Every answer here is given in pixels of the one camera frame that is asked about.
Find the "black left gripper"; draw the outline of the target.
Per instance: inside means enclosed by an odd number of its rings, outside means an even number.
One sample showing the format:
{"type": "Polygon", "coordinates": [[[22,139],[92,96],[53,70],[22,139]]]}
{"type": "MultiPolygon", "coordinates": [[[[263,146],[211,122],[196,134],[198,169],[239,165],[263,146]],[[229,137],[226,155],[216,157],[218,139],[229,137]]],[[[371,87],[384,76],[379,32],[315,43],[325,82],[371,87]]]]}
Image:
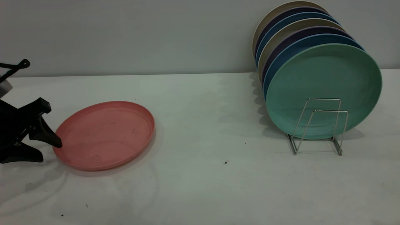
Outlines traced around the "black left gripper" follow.
{"type": "Polygon", "coordinates": [[[0,151],[1,164],[44,161],[43,154],[38,149],[21,143],[27,134],[31,140],[45,142],[57,148],[62,147],[61,138],[42,117],[51,110],[49,102],[43,98],[38,98],[21,108],[1,100],[0,140],[1,147],[5,147],[0,151]]]}

